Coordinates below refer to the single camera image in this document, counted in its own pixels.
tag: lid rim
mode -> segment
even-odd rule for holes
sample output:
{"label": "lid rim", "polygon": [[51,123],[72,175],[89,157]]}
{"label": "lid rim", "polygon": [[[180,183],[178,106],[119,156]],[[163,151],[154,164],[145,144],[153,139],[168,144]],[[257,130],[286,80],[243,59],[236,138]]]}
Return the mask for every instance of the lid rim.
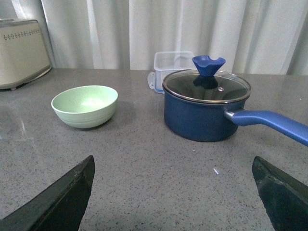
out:
{"label": "lid rim", "polygon": [[247,85],[247,92],[245,95],[241,96],[241,97],[238,97],[238,98],[235,98],[235,99],[228,99],[228,100],[201,100],[201,99],[195,99],[195,98],[191,98],[191,97],[188,97],[188,96],[184,96],[184,95],[181,95],[181,94],[178,94],[174,91],[172,91],[168,86],[167,86],[167,82],[168,82],[168,78],[169,76],[173,76],[173,75],[176,75],[176,73],[179,73],[179,72],[185,72],[185,71],[197,71],[197,69],[187,69],[187,70],[181,70],[181,71],[177,71],[177,72],[173,72],[171,74],[168,74],[165,78],[164,78],[164,81],[163,81],[163,89],[165,91],[167,91],[168,93],[174,95],[175,97],[179,97],[181,99],[184,99],[184,100],[187,100],[187,101],[190,101],[190,102],[195,102],[195,103],[206,103],[206,104],[228,104],[228,103],[235,103],[235,102],[239,102],[239,101],[243,101],[243,100],[247,100],[249,97],[250,97],[250,94],[251,94],[251,90],[252,90],[252,87],[251,85],[249,84],[248,81],[246,81],[245,79],[235,75],[235,74],[232,74],[232,73],[229,73],[229,72],[225,72],[225,71],[217,71],[216,73],[217,74],[228,74],[228,75],[231,75],[233,76],[234,78],[238,78],[240,79],[241,81],[243,81],[246,85]]}

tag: blue handle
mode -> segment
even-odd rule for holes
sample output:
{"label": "blue handle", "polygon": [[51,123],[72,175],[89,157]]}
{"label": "blue handle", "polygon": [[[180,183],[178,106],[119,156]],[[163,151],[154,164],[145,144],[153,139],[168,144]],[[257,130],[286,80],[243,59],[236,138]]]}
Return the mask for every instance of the blue handle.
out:
{"label": "blue handle", "polygon": [[223,58],[212,60],[208,55],[195,56],[192,59],[200,75],[206,77],[214,76],[218,69],[220,69],[226,62]]}
{"label": "blue handle", "polygon": [[234,124],[247,126],[263,124],[308,146],[308,127],[281,114],[270,111],[225,111],[225,116]]}

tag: bowl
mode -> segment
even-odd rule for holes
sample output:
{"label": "bowl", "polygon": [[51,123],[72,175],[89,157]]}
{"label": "bowl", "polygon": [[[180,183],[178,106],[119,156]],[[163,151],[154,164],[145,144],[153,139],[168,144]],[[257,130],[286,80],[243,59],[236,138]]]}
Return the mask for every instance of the bowl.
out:
{"label": "bowl", "polygon": [[118,93],[106,86],[72,88],[51,102],[57,116],[75,128],[93,128],[109,120],[116,110]]}

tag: toaster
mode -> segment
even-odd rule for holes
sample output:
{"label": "toaster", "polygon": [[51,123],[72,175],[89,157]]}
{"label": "toaster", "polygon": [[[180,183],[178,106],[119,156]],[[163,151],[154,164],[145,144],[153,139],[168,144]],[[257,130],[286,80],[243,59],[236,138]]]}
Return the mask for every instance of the toaster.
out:
{"label": "toaster", "polygon": [[0,20],[0,89],[41,77],[51,63],[37,20]]}

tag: glass lid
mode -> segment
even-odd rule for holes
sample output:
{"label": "glass lid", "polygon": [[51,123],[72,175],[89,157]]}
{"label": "glass lid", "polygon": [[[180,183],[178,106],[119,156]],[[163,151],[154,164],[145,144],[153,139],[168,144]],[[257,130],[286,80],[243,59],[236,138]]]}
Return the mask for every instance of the glass lid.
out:
{"label": "glass lid", "polygon": [[234,74],[217,71],[206,77],[197,69],[169,74],[163,87],[177,97],[199,103],[232,103],[247,99],[251,93],[250,84]]}

